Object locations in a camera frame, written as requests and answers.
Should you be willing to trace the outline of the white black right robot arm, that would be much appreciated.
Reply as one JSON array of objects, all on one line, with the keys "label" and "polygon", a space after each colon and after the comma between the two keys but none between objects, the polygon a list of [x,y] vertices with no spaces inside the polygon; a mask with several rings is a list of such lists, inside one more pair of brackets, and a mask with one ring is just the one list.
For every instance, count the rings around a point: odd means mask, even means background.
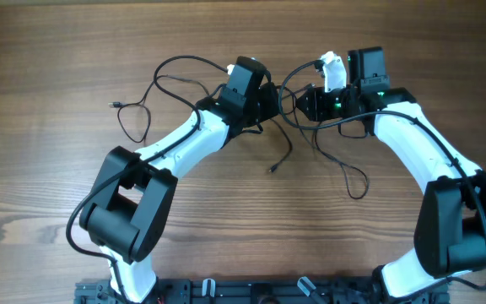
[{"label": "white black right robot arm", "polygon": [[391,86],[380,47],[346,58],[327,52],[314,66],[324,84],[308,89],[296,107],[317,129],[329,120],[362,122],[424,195],[413,248],[375,270],[369,301],[431,303],[448,283],[486,270],[486,171],[445,140],[408,90]]}]

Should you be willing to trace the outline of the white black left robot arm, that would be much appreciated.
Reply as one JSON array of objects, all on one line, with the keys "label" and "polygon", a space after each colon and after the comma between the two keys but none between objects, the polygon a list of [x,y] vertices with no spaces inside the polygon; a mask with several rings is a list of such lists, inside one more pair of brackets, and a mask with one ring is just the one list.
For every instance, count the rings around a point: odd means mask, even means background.
[{"label": "white black left robot arm", "polygon": [[136,151],[115,147],[73,217],[108,260],[107,292],[117,303],[143,303],[158,277],[151,252],[165,229],[176,185],[203,158],[242,133],[258,133],[278,114],[278,93],[267,68],[238,57],[218,94],[191,106],[175,131]]}]

